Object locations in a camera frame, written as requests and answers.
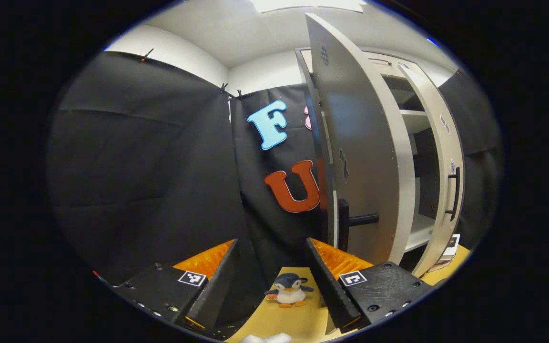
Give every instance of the penguin plush toy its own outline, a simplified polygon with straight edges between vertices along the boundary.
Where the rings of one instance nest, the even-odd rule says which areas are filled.
[[[279,302],[281,308],[290,308],[292,304],[296,307],[302,306],[306,304],[306,293],[314,291],[311,287],[302,286],[307,281],[307,278],[301,278],[294,273],[284,273],[274,279],[276,289],[264,294],[276,294],[276,301]]]

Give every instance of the black fabric curtain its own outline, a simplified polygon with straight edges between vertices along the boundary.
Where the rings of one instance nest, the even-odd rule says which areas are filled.
[[[465,193],[456,232],[473,249],[491,225],[503,180],[503,146],[488,96],[464,71],[440,87],[459,131],[465,159]]]
[[[220,322],[248,317],[268,286],[240,200],[227,94],[140,58],[100,53],[61,101],[46,156],[55,215],[112,284],[238,238]]]
[[[270,187],[264,183],[265,176],[283,170],[287,173],[285,182],[292,196],[297,200],[305,199],[306,192],[300,178],[290,171],[294,164],[303,160],[313,162],[312,173],[318,181],[312,133],[305,126],[305,88],[306,85],[277,87],[244,95],[242,100],[230,100],[243,206],[268,286],[281,267],[307,266],[303,259],[304,239],[322,239],[318,206],[307,212],[287,212],[279,206]],[[275,100],[287,104],[287,109],[281,111],[287,126],[277,128],[287,133],[287,139],[268,150],[262,150],[262,137],[247,117]]]

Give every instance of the ceiling light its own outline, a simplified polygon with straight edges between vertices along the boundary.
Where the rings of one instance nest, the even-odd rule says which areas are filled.
[[[250,2],[259,13],[294,7],[329,7],[364,13],[360,5],[366,4],[363,0],[250,0]]]

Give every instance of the red letter u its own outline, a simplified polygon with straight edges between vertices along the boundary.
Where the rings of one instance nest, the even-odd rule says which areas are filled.
[[[292,166],[292,173],[298,174],[306,190],[306,199],[299,202],[292,197],[292,194],[285,183],[287,174],[284,171],[275,171],[264,178],[264,183],[270,186],[279,206],[285,211],[292,213],[306,212],[319,204],[319,188],[311,172],[312,161],[300,161]]]

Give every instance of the white ceiling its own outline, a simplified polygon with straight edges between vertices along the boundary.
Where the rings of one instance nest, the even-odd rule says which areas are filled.
[[[448,70],[455,63],[425,36],[389,13],[302,7],[259,13],[249,0],[187,0],[144,24],[168,30],[233,68],[285,50],[309,46],[305,13],[315,13],[358,46],[396,50]]]

